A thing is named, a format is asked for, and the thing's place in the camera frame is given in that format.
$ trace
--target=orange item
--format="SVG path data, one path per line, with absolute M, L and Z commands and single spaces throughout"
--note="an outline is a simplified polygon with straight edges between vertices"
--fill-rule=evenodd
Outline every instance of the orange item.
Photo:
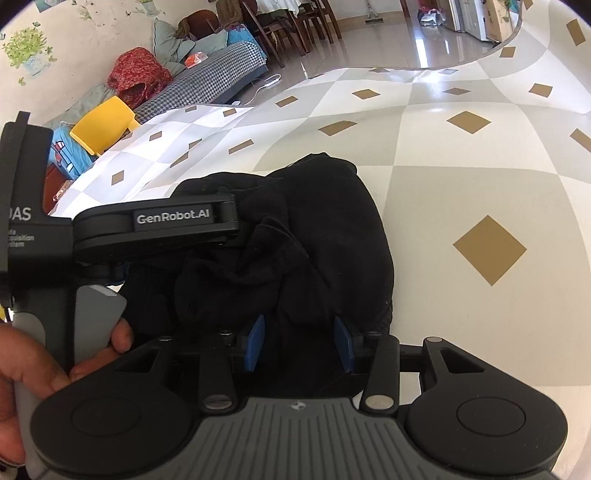
M 193 55 L 189 55 L 187 57 L 187 60 L 185 60 L 185 66 L 189 69 L 191 67 L 194 67 L 198 63 L 201 63 L 203 60 L 207 60 L 207 54 L 200 51 L 194 53 Z

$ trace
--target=black round pad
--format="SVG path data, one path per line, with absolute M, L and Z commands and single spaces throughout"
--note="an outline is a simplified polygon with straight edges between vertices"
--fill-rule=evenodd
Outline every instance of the black round pad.
M 457 419 L 479 435 L 504 437 L 517 432 L 525 423 L 523 410 L 503 398 L 474 398 L 457 409 Z
M 71 478 L 127 477 L 174 456 L 192 417 L 149 375 L 90 375 L 52 395 L 31 419 L 42 460 Z
M 445 375 L 413 402 L 405 427 L 426 456 L 482 476 L 551 468 L 567 433 L 552 400 L 501 372 Z
M 140 406 L 126 398 L 95 398 L 72 413 L 72 424 L 91 437 L 115 437 L 131 430 L 142 417 Z

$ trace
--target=teal pillow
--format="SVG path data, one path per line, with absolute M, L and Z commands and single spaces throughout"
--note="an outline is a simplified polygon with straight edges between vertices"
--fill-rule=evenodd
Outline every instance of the teal pillow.
M 212 33 L 201 40 L 197 40 L 195 42 L 195 46 L 191 49 L 189 54 L 202 51 L 207 55 L 211 55 L 215 51 L 226 48 L 227 42 L 228 32 L 226 30 L 219 31 L 218 33 Z
M 171 24 L 158 18 L 154 22 L 154 56 L 164 65 L 168 61 L 180 61 L 192 48 L 192 40 L 175 38 L 177 31 Z
M 167 69 L 173 77 L 176 77 L 179 73 L 187 70 L 187 67 L 182 63 L 177 63 L 175 61 L 168 61 L 164 65 L 162 65 L 165 69 Z

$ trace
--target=mop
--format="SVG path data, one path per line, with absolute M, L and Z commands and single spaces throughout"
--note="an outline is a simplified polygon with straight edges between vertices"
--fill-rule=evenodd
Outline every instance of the mop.
M 368 17 L 365 19 L 365 23 L 383 23 L 384 19 L 378 16 L 369 0 L 365 0 L 365 3 L 368 6 Z

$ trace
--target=yellow chair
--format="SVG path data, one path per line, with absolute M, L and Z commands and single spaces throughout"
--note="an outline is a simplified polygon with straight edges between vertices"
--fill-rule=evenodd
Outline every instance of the yellow chair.
M 82 117 L 70 136 L 90 155 L 101 155 L 115 145 L 126 129 L 133 131 L 138 127 L 135 113 L 114 96 Z

